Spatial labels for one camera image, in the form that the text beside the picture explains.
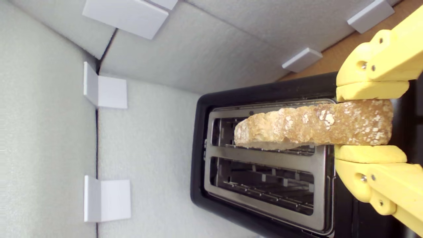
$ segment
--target black toaster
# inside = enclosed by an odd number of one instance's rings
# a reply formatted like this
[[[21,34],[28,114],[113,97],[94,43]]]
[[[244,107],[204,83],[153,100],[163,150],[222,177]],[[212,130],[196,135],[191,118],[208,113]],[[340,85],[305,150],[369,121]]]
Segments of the black toaster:
[[[255,113],[336,103],[337,72],[202,96],[195,115],[191,199],[263,237],[402,237],[409,229],[356,200],[337,177],[332,145],[263,151],[237,147],[236,124]],[[422,164],[417,90],[393,100],[390,144]]]

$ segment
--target bread crust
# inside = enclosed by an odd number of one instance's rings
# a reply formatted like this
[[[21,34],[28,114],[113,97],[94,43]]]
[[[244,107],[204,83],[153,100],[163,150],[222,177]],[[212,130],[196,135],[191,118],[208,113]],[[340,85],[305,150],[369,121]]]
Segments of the bread crust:
[[[291,149],[301,145],[387,144],[392,135],[390,100],[317,104],[250,116],[235,127],[242,147]]]

